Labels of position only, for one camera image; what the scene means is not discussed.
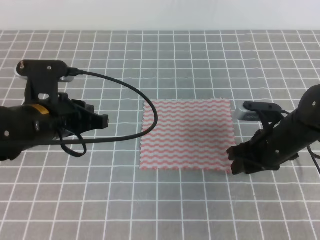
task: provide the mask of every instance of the black cable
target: black cable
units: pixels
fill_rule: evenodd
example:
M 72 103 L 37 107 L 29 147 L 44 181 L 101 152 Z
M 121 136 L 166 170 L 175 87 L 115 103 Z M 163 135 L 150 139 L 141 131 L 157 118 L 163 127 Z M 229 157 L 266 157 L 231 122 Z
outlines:
M 307 149 L 308 149 L 308 152 L 310 153 L 310 156 L 312 158 L 312 161 L 314 162 L 316 169 L 318 170 L 318 172 L 320 174 L 320 167 L 319 167 L 317 160 L 316 160 L 316 159 L 320 159 L 320 156 L 313 153 L 310 146 L 308 146 Z
M 288 111 L 286 111 L 286 110 L 282 110 L 282 111 L 281 111 L 281 113 L 283 113 L 283 114 L 287 114 L 287 115 L 289 115 L 289 114 L 290 114 L 290 112 L 288 112 Z
M 153 115 L 154 115 L 154 122 L 153 124 L 145 131 L 139 132 L 137 134 L 129 135 L 129 136 L 117 136 L 117 137 L 104 137 L 104 138 L 89 138 L 89 139 L 76 139 L 76 140 L 31 140 L 31 141 L 21 141 L 21 140 L 6 140 L 4 142 L 1 142 L 0 145 L 2 147 L 12 147 L 12 146 L 46 146 L 46 145 L 71 145 L 71 144 L 102 144 L 102 143 L 113 143 L 113 142 L 122 142 L 132 139 L 141 138 L 144 135 L 150 133 L 157 125 L 158 123 L 158 113 L 156 110 L 155 105 L 151 102 L 151 100 L 144 95 L 140 90 L 136 89 L 135 87 L 114 79 L 109 76 L 104 76 L 98 73 L 89 72 L 89 71 L 82 71 L 77 68 L 70 68 L 72 71 L 70 73 L 70 76 L 77 76 L 77 75 L 88 75 L 93 76 L 101 79 L 105 79 L 117 84 L 120 84 L 122 86 L 127 87 L 128 89 L 134 91 L 135 93 L 139 94 L 152 108 Z
M 290 114 L 290 113 L 287 112 L 286 110 L 282 110 L 281 112 L 282 112 L 283 114 L 287 114 L 287 115 Z M 312 161 L 313 161 L 316 169 L 318 170 L 318 172 L 319 172 L 319 174 L 320 174 L 320 167 L 319 167 L 319 164 L 317 163 L 317 160 L 316 160 L 316 159 L 320 159 L 320 156 L 317 155 L 317 154 L 315 154 L 315 153 L 311 150 L 310 145 L 307 147 L 307 150 L 308 150 L 308 152 L 309 152 L 309 154 L 310 154 L 310 156 L 311 156 L 311 158 L 312 158 Z

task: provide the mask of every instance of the screw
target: screw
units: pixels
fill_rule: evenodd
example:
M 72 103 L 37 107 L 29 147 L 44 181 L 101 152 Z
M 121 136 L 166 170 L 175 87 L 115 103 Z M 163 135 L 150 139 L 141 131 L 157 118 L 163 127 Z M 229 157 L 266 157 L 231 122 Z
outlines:
M 37 132 L 40 131 L 40 126 L 39 126 L 39 122 L 38 122 L 38 121 L 35 122 L 34 128 L 35 128 L 35 130 L 36 130 Z

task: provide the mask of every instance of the white grid line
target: white grid line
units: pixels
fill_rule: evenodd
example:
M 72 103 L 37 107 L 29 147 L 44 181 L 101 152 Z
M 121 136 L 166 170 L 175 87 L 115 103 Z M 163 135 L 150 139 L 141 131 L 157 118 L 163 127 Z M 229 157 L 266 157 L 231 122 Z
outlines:
M 66 31 L 64 31 L 63 33 L 63 36 L 62 36 L 62 40 L 65 38 L 65 35 L 66 35 Z M 69 161 L 70 161 L 70 155 L 68 156 L 68 159 L 66 161 L 66 166 L 65 166 L 65 170 L 64 170 L 64 173 L 63 173 L 63 179 L 62 179 L 62 184 L 61 184 L 61 187 L 60 187 L 60 193 L 59 193 L 59 197 L 58 197 L 58 202 L 56 204 L 56 209 L 55 209 L 55 213 L 54 213 L 54 219 L 53 219 L 53 223 L 52 223 L 52 226 L 51 226 L 51 231 L 50 231 L 50 237 L 49 237 L 49 240 L 52 240 L 52 237 L 54 235 L 54 230 L 55 230 L 55 225 L 56 225 L 56 220 L 57 220 L 57 215 L 58 215 L 58 210 L 59 210 L 59 206 L 60 206 L 60 199 L 61 199 L 61 196 L 62 196 L 62 191 L 63 191 L 63 187 L 64 187 L 64 182 L 65 182 L 65 179 L 66 179 L 66 175 L 67 175 L 67 170 L 68 170 L 68 165 L 69 165 Z
M 223 52 L 223 55 L 224 55 L 225 64 L 228 65 L 226 53 Z M 231 84 L 231 79 L 230 79 L 229 69 L 227 69 L 227 72 L 228 72 L 228 77 L 229 77 L 230 86 L 232 86 L 232 84 Z M 235 96 L 234 96 L 234 91 L 233 91 L 233 89 L 231 89 L 231 93 L 232 93 L 232 98 L 234 99 Z M 225 176 L 226 176 L 226 182 L 227 182 L 227 184 L 228 184 L 229 198 L 230 198 L 230 201 L 231 201 L 231 200 L 232 200 L 232 197 L 231 197 L 231 192 L 230 192 L 229 177 L 228 177 L 228 174 L 227 174 L 227 173 L 225 173 Z M 233 218 L 233 227 L 234 227 L 235 239 L 238 240 L 238 233 L 237 233 L 237 226 L 236 226 L 236 217 L 235 217 L 235 212 L 234 212 L 234 206 L 233 206 L 232 203 L 231 203 L 230 205 L 231 205 L 231 213 L 232 213 L 232 218 Z
M 245 66 L 245 61 L 244 61 L 244 57 L 243 57 L 243 55 L 242 55 L 242 52 L 240 52 L 240 54 L 241 54 L 241 59 L 242 59 L 243 66 Z M 249 81 L 249 79 L 248 79 L 247 69 L 245 69 L 245 76 L 247 77 L 247 82 L 248 82 L 248 86 L 249 86 L 249 89 L 250 89 L 251 99 L 252 99 L 252 101 L 253 101 L 253 100 L 254 100 L 254 95 L 252 94 L 252 89 L 251 89 L 250 81 Z M 265 240 L 265 234 L 264 234 L 264 230 L 263 230 L 262 223 L 261 223 L 260 212 L 259 212 L 259 208 L 258 208 L 258 203 L 257 203 L 257 197 L 256 197 L 255 188 L 254 188 L 254 185 L 252 184 L 253 181 L 252 181 L 251 175 L 250 175 L 249 177 L 250 177 L 250 182 L 251 182 L 253 197 L 254 197 L 254 200 L 255 200 L 255 208 L 256 208 L 256 212 L 257 212 L 257 216 L 258 216 L 258 220 L 259 220 L 259 226 L 260 226 L 260 230 L 261 230 L 262 240 Z
M 18 31 L 18 33 L 15 35 L 15 38 L 14 38 L 12 44 L 11 44 L 11 48 L 12 48 L 12 46 L 14 45 L 14 43 L 16 42 L 17 37 L 18 37 L 18 34 L 19 34 L 19 31 Z M 27 49 L 28 49 L 29 45 L 30 45 L 30 42 L 28 43 L 28 45 L 27 45 L 27 47 L 26 47 L 26 49 L 25 49 L 25 51 L 24 51 L 23 56 L 26 55 L 26 52 L 27 52 Z M 14 82 L 14 79 L 15 79 L 15 77 L 13 77 L 13 80 L 12 80 L 12 82 L 11 82 L 10 87 L 12 86 L 12 84 L 13 84 L 13 82 Z M 6 93 L 5 100 L 3 101 L 2 105 L 5 103 L 6 98 L 7 98 L 8 94 L 9 94 L 9 91 L 10 91 L 10 88 L 9 88 L 8 92 Z M 18 182 L 18 179 L 19 179 L 21 170 L 22 170 L 21 166 L 23 165 L 23 162 L 24 162 L 24 160 L 25 160 L 25 157 L 26 157 L 26 153 L 24 153 L 24 155 L 23 155 L 22 162 L 21 162 L 20 168 L 19 168 L 19 170 L 18 170 L 18 174 L 17 174 L 17 176 L 16 176 L 16 179 L 15 179 L 15 182 L 14 182 L 14 185 L 13 185 L 13 188 L 12 188 L 12 192 L 11 192 L 11 195 L 10 195 L 10 199 L 9 199 L 10 201 L 12 200 L 12 197 L 13 197 L 13 195 L 14 195 L 14 192 L 15 192 L 15 189 L 16 189 L 16 186 L 17 186 L 17 182 Z M 10 201 L 8 202 L 8 204 L 7 204 L 7 206 L 6 206 L 6 209 L 5 209 L 3 218 L 2 218 L 2 223 L 1 223 L 1 225 L 0 225 L 0 234 L 2 233 L 2 229 L 3 229 L 3 226 L 4 226 L 4 221 L 6 220 L 6 217 L 7 217 L 8 211 L 9 211 Z
M 32 35 L 31 35 L 30 42 L 29 42 L 28 47 L 27 47 L 26 49 L 29 48 L 29 45 L 30 45 L 30 43 L 31 43 L 31 39 L 32 39 L 33 35 L 34 35 L 34 32 L 33 32 Z M 44 48 L 45 48 L 45 44 L 43 45 L 42 52 L 41 52 L 41 54 L 40 54 L 40 56 L 39 56 L 39 59 L 41 59 L 41 56 L 42 56 L 42 54 L 43 54 L 43 52 L 44 52 Z M 25 230 L 24 230 L 24 234 L 23 234 L 23 240 L 25 240 L 26 237 L 27 237 L 27 233 L 28 233 L 28 228 L 29 228 L 31 216 L 32 216 L 32 213 L 33 213 L 33 210 L 34 210 L 34 207 L 35 207 L 35 201 L 36 201 L 36 198 L 37 198 L 37 195 L 38 195 L 38 191 L 39 191 L 39 188 L 40 188 L 40 182 L 41 182 L 41 180 L 42 180 L 43 172 L 44 172 L 44 170 L 45 170 L 45 165 L 46 165 L 46 162 L 47 162 L 47 159 L 48 159 L 48 155 L 49 155 L 49 151 L 48 151 L 48 152 L 46 153 L 46 155 L 45 155 L 45 160 L 44 160 L 44 163 L 43 163 L 43 168 L 42 168 L 42 170 L 41 170 L 41 175 L 40 175 L 40 178 L 39 178 L 39 182 L 38 182 L 38 184 L 37 184 L 36 191 L 35 191 L 34 198 L 33 198 L 33 202 L 32 202 L 32 205 L 31 205 L 31 210 L 30 210 L 30 213 L 29 213 L 28 222 L 26 223 L 26 226 L 25 226 Z
M 144 40 L 144 32 L 142 32 L 142 45 L 141 45 L 141 49 L 143 49 L 143 40 Z M 140 61 L 140 68 L 142 68 L 142 54 L 143 52 L 141 51 L 141 61 Z M 140 76 L 139 76 L 139 87 L 138 87 L 138 90 L 140 90 L 140 87 L 141 87 L 141 71 L 140 71 Z M 137 114 L 137 117 L 136 117 L 136 122 L 137 122 L 137 125 L 136 125 L 136 130 L 135 130 L 135 133 L 137 134 L 138 133 L 138 122 L 139 122 L 139 109 L 140 109 L 140 104 L 138 103 L 138 114 Z M 138 147 L 138 138 L 135 140 L 135 149 L 137 149 Z M 137 164 L 137 154 L 135 154 L 134 156 L 134 164 L 136 165 Z M 132 239 L 132 228 L 133 228 L 133 218 L 134 218 L 134 199 L 135 199 L 135 183 L 136 183 L 136 167 L 133 168 L 133 183 L 132 183 L 132 203 L 131 203 L 131 213 L 130 213 L 130 232 L 129 232 L 129 240 Z
M 300 36 L 300 35 L 298 35 L 298 36 L 299 36 L 299 38 L 300 38 L 300 40 L 301 40 L 301 42 L 302 42 L 302 45 L 303 45 L 303 47 L 304 47 L 304 49 L 305 49 L 305 52 L 307 53 L 307 55 L 308 55 L 308 57 L 309 57 L 309 59 L 310 59 L 310 61 L 311 61 L 311 58 L 310 58 L 310 56 L 309 56 L 309 54 L 308 54 L 308 51 L 307 51 L 307 49 L 306 49 L 306 47 L 305 47 L 305 44 L 303 43 L 303 41 L 302 41 L 302 39 L 301 39 L 301 36 Z M 300 69 L 299 69 L 298 66 L 297 66 L 296 60 L 294 59 L 294 56 L 292 55 L 292 52 L 290 52 L 290 54 L 291 54 L 291 56 L 292 56 L 292 58 L 293 58 L 295 67 L 296 67 L 296 69 L 298 70 L 298 73 L 299 73 L 301 79 L 303 79 L 303 78 L 302 78 L 302 75 L 301 75 L 301 73 L 300 73 Z M 297 181 L 298 181 L 298 185 L 299 185 L 300 191 L 301 191 L 301 193 L 302 193 L 302 198 L 303 198 L 303 200 L 306 200 L 304 191 L 303 191 L 303 189 L 302 189 L 302 187 L 301 187 L 301 184 L 300 184 L 300 179 L 299 179 L 299 177 L 298 177 L 296 168 L 293 168 L 293 170 L 294 170 L 294 174 L 295 174 L 295 176 L 296 176 L 296 179 L 297 179 Z M 311 225 L 311 228 L 312 228 L 312 231 L 313 231 L 315 240 L 318 240 L 318 237 L 317 237 L 317 234 L 316 234 L 314 225 L 313 225 L 312 222 L 311 222 L 311 216 L 310 216 L 309 207 L 308 207 L 308 205 L 307 205 L 306 202 L 304 202 L 304 205 L 305 205 L 305 208 L 306 208 L 306 212 L 307 212 L 308 218 L 309 218 L 309 220 L 310 220 L 310 225 Z
M 112 37 L 113 37 L 113 32 L 111 32 L 111 36 L 110 36 L 110 42 L 112 40 Z M 120 104 L 121 104 L 121 100 L 119 100 L 119 106 L 118 106 L 118 111 L 120 110 Z M 110 173 L 110 182 L 112 181 L 112 176 L 113 176 L 113 173 L 114 173 L 114 165 L 115 165 L 115 152 L 116 150 L 116 143 L 114 143 L 114 146 L 113 146 L 113 155 L 112 155 L 112 164 L 111 164 L 111 173 Z M 107 221 L 108 221 L 108 212 L 109 212 L 109 203 L 110 203 L 110 192 L 111 192 L 111 184 L 109 183 L 109 189 L 108 189 L 108 198 L 107 198 L 107 204 L 106 204 L 106 209 L 105 209 L 105 219 L 104 219 L 104 228 L 103 228 L 103 239 L 106 238 L 106 234 L 107 234 Z
M 279 65 L 279 61 L 278 61 L 278 59 L 277 59 L 277 56 L 275 56 L 275 59 L 276 59 L 276 62 L 277 62 L 277 64 L 278 64 L 278 66 L 280 66 L 280 65 Z M 286 86 L 287 86 L 287 83 L 286 83 L 286 81 L 285 81 L 285 79 L 284 79 L 284 75 L 283 75 L 283 73 L 282 73 L 282 70 L 280 70 L 280 71 L 281 71 L 282 79 L 283 79 L 284 83 L 285 83 Z M 263 69 L 262 69 L 262 72 L 263 72 L 264 77 L 266 77 L 266 73 L 265 73 L 265 71 L 264 71 Z M 273 99 L 273 97 L 272 97 L 272 95 L 271 95 L 270 89 L 269 89 L 269 93 L 270 93 L 271 101 L 274 103 L 274 99 Z M 279 189 L 278 189 L 278 186 L 277 186 L 276 177 L 275 177 L 275 174 L 274 174 L 273 171 L 272 171 L 272 177 L 273 177 L 273 180 L 274 180 L 274 183 L 275 183 L 276 192 L 277 192 L 277 194 L 278 194 L 279 199 L 281 200 L 281 197 L 280 197 L 280 194 L 279 194 Z M 285 228 L 286 228 L 286 231 L 287 231 L 289 240 L 291 240 L 291 234 L 290 234 L 289 227 L 288 227 L 288 224 L 287 224 L 284 207 L 283 207 L 283 205 L 282 205 L 281 202 L 280 202 L 280 207 L 281 207 L 281 211 L 282 211 L 282 215 L 283 215 L 283 219 L 284 219 L 284 223 L 285 223 Z

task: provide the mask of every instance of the red wavy striped cloth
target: red wavy striped cloth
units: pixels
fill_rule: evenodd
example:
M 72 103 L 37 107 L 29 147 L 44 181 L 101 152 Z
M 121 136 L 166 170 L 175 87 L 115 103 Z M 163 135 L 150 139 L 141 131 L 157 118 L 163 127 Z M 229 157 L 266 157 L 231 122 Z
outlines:
M 226 150 L 235 145 L 230 101 L 154 100 L 159 121 L 142 137 L 140 169 L 208 169 L 230 172 Z M 142 129 L 154 121 L 144 103 Z

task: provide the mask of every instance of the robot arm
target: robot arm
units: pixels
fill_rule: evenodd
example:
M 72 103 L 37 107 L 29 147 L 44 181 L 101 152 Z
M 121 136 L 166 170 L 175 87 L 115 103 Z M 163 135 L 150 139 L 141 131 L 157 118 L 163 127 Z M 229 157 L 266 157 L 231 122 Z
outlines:
M 237 109 L 239 120 L 260 121 L 263 130 L 227 150 L 234 175 L 279 170 L 281 164 L 295 160 L 300 150 L 320 139 L 320 85 L 304 93 L 296 110 L 286 117 L 284 112 L 274 103 L 262 102 L 245 102 Z

